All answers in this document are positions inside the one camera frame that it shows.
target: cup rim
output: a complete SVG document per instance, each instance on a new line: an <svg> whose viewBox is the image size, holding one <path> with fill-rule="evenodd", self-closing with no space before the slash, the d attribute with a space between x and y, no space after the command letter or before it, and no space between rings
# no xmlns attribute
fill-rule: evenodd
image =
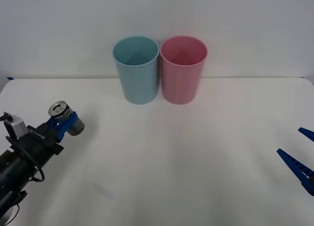
<svg viewBox="0 0 314 226"><path fill-rule="evenodd" d="M162 51L161 51L162 46L163 46L167 41L169 41L169 40L171 40L171 39L174 39L174 38L178 38L178 37L192 38L192 39L197 40L198 42L200 42L200 43L205 47L205 49L206 49L206 55L205 55L204 59L203 59L202 61L198 62L198 63L190 64L190 65L180 65L180 64L176 64L176 63L170 62L168 59L166 59L166 58L162 55ZM208 49L207 49L207 46L205 45L205 43L204 43L203 41L201 41L200 39L196 38L196 37L188 36L188 35L178 35L178 36L174 36L174 37L168 38L167 40L165 40L165 41L161 44L161 46L160 46L160 56L162 57L163 60L165 60L166 62L168 62L168 63L170 63L170 64L172 64L172 65L179 66L179 67L192 67L192 66L197 66L197 65L203 63L203 62L206 60L206 58L207 58L207 56L208 56Z"/></svg>
<svg viewBox="0 0 314 226"><path fill-rule="evenodd" d="M126 39L129 39L129 38L132 38L132 37L142 37L142 38L146 38L146 39L149 39L149 40L151 40L152 42L154 42L155 45L157 46L157 54L156 54L156 56L155 56L151 61L149 61L149 62L147 62L147 63L144 63L144 64L139 64L139 65L128 65L128 64L124 64L124 63L119 62L119 61L116 59L116 57L114 56L114 54L113 54L114 48L115 48L120 42L122 42L122 41L124 41L124 40L126 40ZM141 66L144 66L144 65L147 65L147 64L151 63L152 61L154 61L154 60L158 57L159 53L160 53L160 48L159 48L159 45L157 44L157 42L154 41L154 40L153 40L152 38L150 38L150 37L142 36L142 35L133 35L133 36L128 36L128 37L126 37L126 38L123 38L122 40L118 41L118 42L115 44L115 46L113 47L113 50L112 50L112 56L113 56L114 60L115 60L117 63L119 63L119 64L121 64L121 65L123 65L123 66L126 66L126 67L131 67L131 68L134 68L134 67L141 67Z"/></svg>

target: can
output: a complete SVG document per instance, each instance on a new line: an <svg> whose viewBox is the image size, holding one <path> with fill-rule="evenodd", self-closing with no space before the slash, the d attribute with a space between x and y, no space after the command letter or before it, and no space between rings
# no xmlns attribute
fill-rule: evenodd
<svg viewBox="0 0 314 226"><path fill-rule="evenodd" d="M55 118L58 123L65 122L73 115L73 110L65 101L58 101L55 102L48 110L48 114ZM84 123L82 120L77 117L77 120L74 124L67 130L67 132L72 135L76 136L80 134L85 128Z"/></svg>

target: blue gripper jaw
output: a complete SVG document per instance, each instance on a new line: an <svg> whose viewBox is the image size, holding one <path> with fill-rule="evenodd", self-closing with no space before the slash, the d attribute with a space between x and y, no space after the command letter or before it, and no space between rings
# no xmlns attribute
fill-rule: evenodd
<svg viewBox="0 0 314 226"><path fill-rule="evenodd" d="M314 132L308 129L304 129L302 127L299 128L298 131L314 142ZM297 161L292 156L287 154L285 151L278 149L277 153L289 166L292 172L298 177L298 179L301 181L302 186L309 192L309 194L314 196L314 172L310 168L306 167L301 162Z"/></svg>
<svg viewBox="0 0 314 226"><path fill-rule="evenodd" d="M72 116L71 116L68 120L66 120L66 121L64 121L64 122L62 122L62 123L58 123L58 122L55 120L55 118L53 118L53 117L50 117L50 119L49 119L46 123L47 123L47 125L48 125L49 127L55 128L55 129L59 130L58 134L56 135L56 139L57 139L59 142L61 142L61 140L62 140L63 137L64 137L65 132L67 132L67 130L68 130L71 126L73 126L73 124L74 124L74 122L77 120L77 118L78 118L77 113L76 113L76 112L73 112Z"/></svg>
<svg viewBox="0 0 314 226"><path fill-rule="evenodd" d="M298 129L299 132L301 132L302 134L304 134L306 137L308 137L309 139L311 139L314 142L314 132L310 131L308 129L304 129L304 128L299 128Z"/></svg>

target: pink cup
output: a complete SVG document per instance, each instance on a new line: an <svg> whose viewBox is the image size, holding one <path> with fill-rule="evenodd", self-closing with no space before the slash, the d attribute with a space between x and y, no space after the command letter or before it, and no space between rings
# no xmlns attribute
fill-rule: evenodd
<svg viewBox="0 0 314 226"><path fill-rule="evenodd" d="M161 85L166 100L186 104L195 98L207 53L206 45L191 36L176 36L161 45Z"/></svg>

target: can lid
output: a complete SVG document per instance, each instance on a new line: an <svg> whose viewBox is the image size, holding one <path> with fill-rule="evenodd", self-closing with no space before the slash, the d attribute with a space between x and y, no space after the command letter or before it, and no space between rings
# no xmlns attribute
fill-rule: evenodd
<svg viewBox="0 0 314 226"><path fill-rule="evenodd" d="M68 107L65 101L55 102L48 110L48 114L52 117L62 115Z"/></svg>

